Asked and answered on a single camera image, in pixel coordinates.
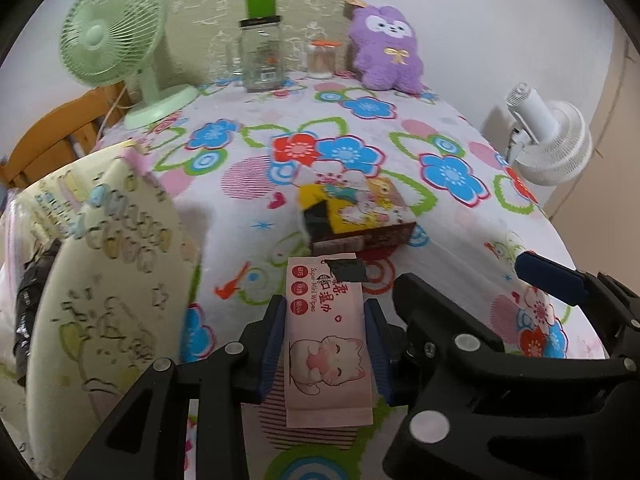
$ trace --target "pink wet wipes pack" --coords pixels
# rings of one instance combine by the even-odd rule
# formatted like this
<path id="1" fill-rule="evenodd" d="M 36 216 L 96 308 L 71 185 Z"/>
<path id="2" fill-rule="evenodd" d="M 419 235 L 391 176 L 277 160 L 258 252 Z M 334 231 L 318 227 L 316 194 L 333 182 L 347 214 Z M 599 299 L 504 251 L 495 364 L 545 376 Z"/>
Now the pink wet wipes pack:
<path id="1" fill-rule="evenodd" d="M 362 286 L 338 282 L 325 263 L 355 257 L 289 258 L 284 342 L 289 428 L 373 424 Z"/>

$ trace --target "floral tablecloth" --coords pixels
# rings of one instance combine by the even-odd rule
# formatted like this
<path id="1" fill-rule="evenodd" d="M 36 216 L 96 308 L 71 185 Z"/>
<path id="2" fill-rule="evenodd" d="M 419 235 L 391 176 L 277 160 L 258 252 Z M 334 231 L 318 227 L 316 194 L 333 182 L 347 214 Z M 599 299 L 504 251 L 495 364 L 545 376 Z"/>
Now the floral tablecloth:
<path id="1" fill-rule="evenodd" d="M 349 73 L 319 82 L 292 74 L 284 89 L 248 94 L 238 82 L 203 86 L 183 110 L 147 128 L 112 128 L 102 146 L 129 137 L 174 197 L 202 247 L 183 360 L 236 340 L 284 290 L 290 256 L 307 252 L 296 208 L 306 166 L 319 181 L 353 171 L 391 179 L 417 217 L 411 241 L 366 255 L 387 319 L 401 324 L 390 289 L 413 272 L 491 327 L 509 352 L 603 358 L 578 308 L 521 282 L 513 270 L 533 250 L 573 268 L 564 244 L 503 158 L 428 88 L 420 96 L 371 92 Z M 541 399 L 540 402 L 553 402 Z M 386 478 L 382 457 L 404 411 L 378 402 L 374 425 L 293 430 L 285 425 L 282 373 L 243 418 L 252 479 Z M 194 477 L 197 418 L 190 416 L 186 475 Z"/>

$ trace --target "bolt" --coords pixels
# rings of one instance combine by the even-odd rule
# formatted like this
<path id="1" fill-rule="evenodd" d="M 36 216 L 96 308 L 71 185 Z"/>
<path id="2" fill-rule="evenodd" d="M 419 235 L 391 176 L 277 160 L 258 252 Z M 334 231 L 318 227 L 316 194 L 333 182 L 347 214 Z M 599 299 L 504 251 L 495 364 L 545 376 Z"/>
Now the bolt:
<path id="1" fill-rule="evenodd" d="M 244 350 L 244 345 L 238 341 L 233 341 L 225 346 L 225 352 L 229 355 L 239 354 L 242 350 Z"/>
<path id="2" fill-rule="evenodd" d="M 168 370 L 170 366 L 171 359 L 168 359 L 167 357 L 161 357 L 154 361 L 154 370 L 156 372 L 164 372 L 165 370 Z"/>
<path id="3" fill-rule="evenodd" d="M 432 342 L 427 342 L 424 344 L 424 354 L 429 358 L 433 359 L 434 355 L 436 355 L 436 345 Z"/>
<path id="4" fill-rule="evenodd" d="M 433 410 L 416 413 L 409 422 L 411 436 L 424 444 L 441 441 L 449 434 L 449 429 L 449 419 Z"/>
<path id="5" fill-rule="evenodd" d="M 458 348 L 465 352 L 475 352 L 480 348 L 480 340 L 471 334 L 458 334 L 453 341 Z"/>
<path id="6" fill-rule="evenodd" d="M 636 366 L 636 363 L 634 362 L 633 359 L 629 359 L 628 357 L 625 357 L 625 360 L 622 362 L 624 363 L 625 368 L 630 372 L 635 372 L 636 370 L 638 370 L 638 367 Z"/>

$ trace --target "green desk fan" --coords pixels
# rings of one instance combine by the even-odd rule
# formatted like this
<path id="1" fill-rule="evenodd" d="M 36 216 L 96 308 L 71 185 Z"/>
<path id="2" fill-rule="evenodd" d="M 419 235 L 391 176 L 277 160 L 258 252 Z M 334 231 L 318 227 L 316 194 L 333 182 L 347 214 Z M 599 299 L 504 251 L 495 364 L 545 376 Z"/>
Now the green desk fan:
<path id="1" fill-rule="evenodd" d="M 138 75 L 142 101 L 125 116 L 129 130 L 159 121 L 198 95 L 191 85 L 158 88 L 152 57 L 164 12 L 164 0 L 76 0 L 62 27 L 62 62 L 82 83 L 108 86 Z"/>

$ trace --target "yellow bow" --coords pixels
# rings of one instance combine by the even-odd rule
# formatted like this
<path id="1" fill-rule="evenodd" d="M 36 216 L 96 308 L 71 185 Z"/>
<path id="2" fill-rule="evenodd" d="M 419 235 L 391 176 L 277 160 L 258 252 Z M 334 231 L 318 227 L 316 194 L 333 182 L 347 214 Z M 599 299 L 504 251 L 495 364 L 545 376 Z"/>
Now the yellow bow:
<path id="1" fill-rule="evenodd" d="M 388 46 L 385 49 L 385 54 L 389 54 L 390 56 L 394 57 L 391 60 L 392 63 L 401 63 L 403 65 L 406 65 L 406 63 L 404 62 L 404 59 L 402 59 L 402 58 L 403 57 L 409 57 L 409 51 L 408 50 L 396 50 L 394 48 L 391 48 L 390 46 Z"/>

